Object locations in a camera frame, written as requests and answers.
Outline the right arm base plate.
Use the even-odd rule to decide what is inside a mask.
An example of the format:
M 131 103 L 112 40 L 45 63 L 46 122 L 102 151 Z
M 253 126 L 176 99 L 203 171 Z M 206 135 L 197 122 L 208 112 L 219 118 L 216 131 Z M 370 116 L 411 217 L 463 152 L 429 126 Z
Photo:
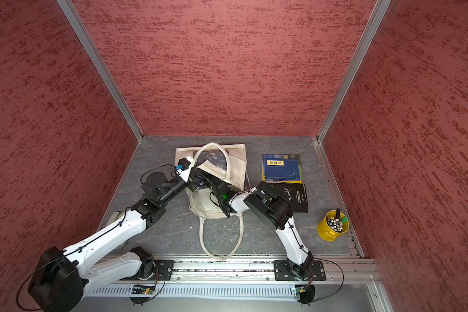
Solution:
M 288 260 L 274 261 L 274 275 L 278 282 L 305 281 L 323 282 L 326 281 L 326 273 L 322 261 L 312 261 L 307 268 L 295 265 Z

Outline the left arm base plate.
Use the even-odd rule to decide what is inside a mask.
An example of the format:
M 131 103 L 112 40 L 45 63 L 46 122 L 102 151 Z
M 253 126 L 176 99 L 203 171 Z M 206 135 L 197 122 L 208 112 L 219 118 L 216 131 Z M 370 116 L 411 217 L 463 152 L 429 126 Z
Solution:
M 122 281 L 155 282 L 156 280 L 170 281 L 173 273 L 175 261 L 173 260 L 154 260 L 153 263 L 145 261 L 143 269 L 137 270 L 137 273 L 122 278 Z

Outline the blue book yellow label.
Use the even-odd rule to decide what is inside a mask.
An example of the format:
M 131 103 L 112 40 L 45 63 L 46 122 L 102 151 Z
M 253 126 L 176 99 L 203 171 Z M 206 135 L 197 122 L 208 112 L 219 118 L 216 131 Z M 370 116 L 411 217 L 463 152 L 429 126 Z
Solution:
M 274 183 L 302 183 L 300 157 L 289 154 L 264 154 L 262 179 Z

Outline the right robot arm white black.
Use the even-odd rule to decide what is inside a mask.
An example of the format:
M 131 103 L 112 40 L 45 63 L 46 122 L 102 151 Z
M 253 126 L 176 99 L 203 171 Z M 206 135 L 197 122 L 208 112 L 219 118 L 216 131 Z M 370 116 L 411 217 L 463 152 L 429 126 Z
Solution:
M 296 280 L 311 278 L 313 255 L 303 244 L 290 202 L 275 188 L 275 184 L 262 181 L 249 191 L 236 191 L 234 186 L 203 170 L 196 173 L 191 190 L 188 191 L 189 209 L 200 218 L 200 245 L 212 259 L 226 261 L 240 247 L 244 236 L 245 211 L 252 211 L 257 218 L 275 230 L 287 253 L 286 266 Z M 204 243 L 206 220 L 237 217 L 239 236 L 235 247 L 226 256 L 217 256 Z

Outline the black book yellow chinese title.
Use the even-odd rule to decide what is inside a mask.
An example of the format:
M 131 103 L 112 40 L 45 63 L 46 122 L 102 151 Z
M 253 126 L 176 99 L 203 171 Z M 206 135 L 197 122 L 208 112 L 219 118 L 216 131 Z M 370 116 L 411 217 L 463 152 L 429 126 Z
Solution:
M 294 213 L 308 213 L 309 204 L 305 185 L 302 183 L 271 183 L 290 204 Z

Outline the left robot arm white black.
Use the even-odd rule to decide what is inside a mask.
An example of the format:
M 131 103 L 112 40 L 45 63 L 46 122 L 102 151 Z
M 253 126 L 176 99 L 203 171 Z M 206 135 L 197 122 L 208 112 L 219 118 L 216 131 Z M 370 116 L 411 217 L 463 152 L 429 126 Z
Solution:
M 156 276 L 153 256 L 141 247 L 118 259 L 102 259 L 119 245 L 148 230 L 165 214 L 166 205 L 189 185 L 191 170 L 176 167 L 170 181 L 150 174 L 144 196 L 104 229 L 62 250 L 51 247 L 23 282 L 40 311 L 71 311 L 88 294 L 122 278 Z

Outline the cream canvas tote bag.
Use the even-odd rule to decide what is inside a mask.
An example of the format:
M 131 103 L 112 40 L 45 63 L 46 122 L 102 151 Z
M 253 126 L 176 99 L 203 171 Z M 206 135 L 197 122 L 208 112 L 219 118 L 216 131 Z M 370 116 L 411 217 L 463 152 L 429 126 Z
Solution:
M 216 261 L 226 261 L 240 247 L 244 237 L 243 200 L 250 194 L 245 144 L 222 145 L 209 142 L 204 146 L 177 148 L 175 160 L 191 162 L 190 185 L 186 188 L 189 210 L 199 217 L 199 240 L 203 251 Z M 205 245 L 204 231 L 208 220 L 237 217 L 239 235 L 232 251 L 224 256 L 212 253 Z

